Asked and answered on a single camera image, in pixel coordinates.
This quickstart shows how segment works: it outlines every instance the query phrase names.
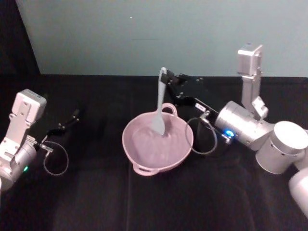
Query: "black fabric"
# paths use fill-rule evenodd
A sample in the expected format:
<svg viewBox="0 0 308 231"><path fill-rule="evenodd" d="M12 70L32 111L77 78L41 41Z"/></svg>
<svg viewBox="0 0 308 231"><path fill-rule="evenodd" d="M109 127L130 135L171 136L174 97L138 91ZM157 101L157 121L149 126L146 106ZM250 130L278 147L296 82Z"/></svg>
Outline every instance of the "black fabric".
<svg viewBox="0 0 308 231"><path fill-rule="evenodd" d="M0 74L39 74L15 0L0 0Z"/></svg>
<svg viewBox="0 0 308 231"><path fill-rule="evenodd" d="M241 80L205 77L216 94L240 101ZM62 177L42 168L44 153L4 193L0 230L307 230L308 219L293 201L282 175L262 170L255 153L238 143L218 159L191 153L176 169L153 177L137 175L121 136L137 115L154 111L157 77L1 76L0 135L16 93L29 88L48 98L34 137L87 105L83 120L62 138L70 167ZM269 122L290 120L308 128L307 78L262 79ZM187 120L192 110L179 108Z"/></svg>

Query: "pink bowl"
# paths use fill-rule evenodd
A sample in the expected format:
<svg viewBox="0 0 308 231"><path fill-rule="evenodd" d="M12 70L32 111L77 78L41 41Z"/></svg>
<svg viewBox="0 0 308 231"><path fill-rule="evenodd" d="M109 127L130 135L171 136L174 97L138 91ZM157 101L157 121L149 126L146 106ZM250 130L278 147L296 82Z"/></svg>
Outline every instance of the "pink bowl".
<svg viewBox="0 0 308 231"><path fill-rule="evenodd" d="M152 176L178 166L188 156L193 144L193 132L186 122L178 117L177 109L171 103L172 114L162 112L166 131L163 136L152 131L151 123L157 111L144 113L131 120L122 134L126 156L132 162L134 171L143 176Z"/></svg>

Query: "wall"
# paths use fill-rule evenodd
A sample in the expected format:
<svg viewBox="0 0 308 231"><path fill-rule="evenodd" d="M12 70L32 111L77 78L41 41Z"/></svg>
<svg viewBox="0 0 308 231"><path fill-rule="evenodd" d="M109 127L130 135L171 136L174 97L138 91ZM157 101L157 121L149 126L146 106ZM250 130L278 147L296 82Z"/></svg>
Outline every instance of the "wall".
<svg viewBox="0 0 308 231"><path fill-rule="evenodd" d="M17 0L44 74L235 76L263 44L265 76L308 77L307 0Z"/></svg>

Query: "bowl handle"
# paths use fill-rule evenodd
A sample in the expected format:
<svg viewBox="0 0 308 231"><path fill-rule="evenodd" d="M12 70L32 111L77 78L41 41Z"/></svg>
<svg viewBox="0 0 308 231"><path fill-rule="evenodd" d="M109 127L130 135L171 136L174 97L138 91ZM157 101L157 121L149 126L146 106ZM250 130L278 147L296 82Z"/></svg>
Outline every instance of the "bowl handle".
<svg viewBox="0 0 308 231"><path fill-rule="evenodd" d="M133 168L136 173L138 173L139 175L145 176L145 177L150 177L150 176L153 176L159 173L158 169L144 168L137 164L133 164Z"/></svg>
<svg viewBox="0 0 308 231"><path fill-rule="evenodd" d="M175 116L178 116L177 108L173 104L171 104L171 103L163 103L162 110L164 108L170 108L172 110L172 114L175 115Z"/></svg>

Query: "black table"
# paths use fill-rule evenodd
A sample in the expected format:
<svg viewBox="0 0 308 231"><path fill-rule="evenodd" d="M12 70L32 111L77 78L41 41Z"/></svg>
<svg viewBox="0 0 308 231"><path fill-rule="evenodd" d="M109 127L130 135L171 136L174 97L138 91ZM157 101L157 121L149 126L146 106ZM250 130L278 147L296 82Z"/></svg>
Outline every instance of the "black table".
<svg viewBox="0 0 308 231"><path fill-rule="evenodd" d="M216 94L240 103L240 78L204 79ZM76 127L54 138L68 151L69 170L49 176L39 152L2 197L2 231L308 229L288 189L297 170L272 175L258 166L254 152L236 142L219 159L191 153L178 168L150 178L133 171L122 131L137 115L155 110L157 77L1 76L1 137L15 95L25 88L47 96L45 114L30 132L36 138L77 106L87 109ZM289 120L308 128L307 92L308 78L264 77L267 121ZM186 109L179 109L185 120Z"/></svg>

